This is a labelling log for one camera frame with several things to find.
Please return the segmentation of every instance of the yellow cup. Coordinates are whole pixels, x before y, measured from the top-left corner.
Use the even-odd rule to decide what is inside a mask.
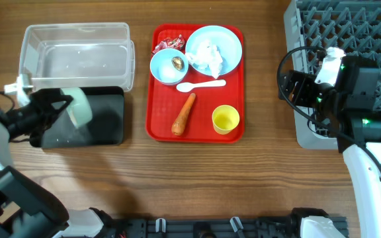
[[[220,135],[226,135],[239,124],[239,113],[229,105],[222,105],[216,108],[212,113],[212,123],[214,129]]]

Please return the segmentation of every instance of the light blue plate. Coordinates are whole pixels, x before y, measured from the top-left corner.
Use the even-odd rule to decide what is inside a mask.
[[[196,54],[199,44],[206,39],[217,45],[223,58],[223,68],[220,75],[234,70],[242,58],[242,44],[239,38],[231,30],[222,26],[205,26],[193,32],[189,37],[186,43],[186,53]],[[206,69],[198,69],[196,65],[192,65],[192,67],[200,73],[211,75],[209,67]]]
[[[176,56],[179,56],[185,64],[184,68],[180,71],[175,69],[173,63],[171,62],[171,59]],[[184,53],[175,49],[167,48],[158,51],[152,57],[149,68],[151,69],[152,75],[161,83],[165,85],[176,85],[182,81],[188,72],[189,63]]]

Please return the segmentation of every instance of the red wrapper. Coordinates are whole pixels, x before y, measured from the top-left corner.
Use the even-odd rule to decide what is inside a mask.
[[[163,49],[167,49],[167,48],[182,50],[184,45],[185,45],[185,39],[183,38],[183,36],[181,34],[176,39],[172,39],[170,37],[167,37],[166,39],[162,40],[155,47],[155,50],[152,53],[155,54],[158,51],[163,50]]]

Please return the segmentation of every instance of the dish rack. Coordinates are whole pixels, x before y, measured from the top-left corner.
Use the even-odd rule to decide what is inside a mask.
[[[381,70],[381,1],[292,0],[284,14],[288,51],[299,46],[339,47],[350,56],[377,61]],[[294,70],[316,74],[319,65],[310,50],[292,56]],[[381,112],[381,76],[376,88],[375,111]],[[312,108],[301,109],[311,115]],[[296,137],[306,149],[337,149],[335,138],[297,112]]]

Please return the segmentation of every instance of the white plastic spoon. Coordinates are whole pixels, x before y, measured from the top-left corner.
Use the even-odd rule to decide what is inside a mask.
[[[219,80],[213,80],[203,83],[179,83],[176,86],[176,89],[179,90],[182,93],[191,92],[192,89],[197,87],[222,87],[226,85],[226,80],[219,79]]]

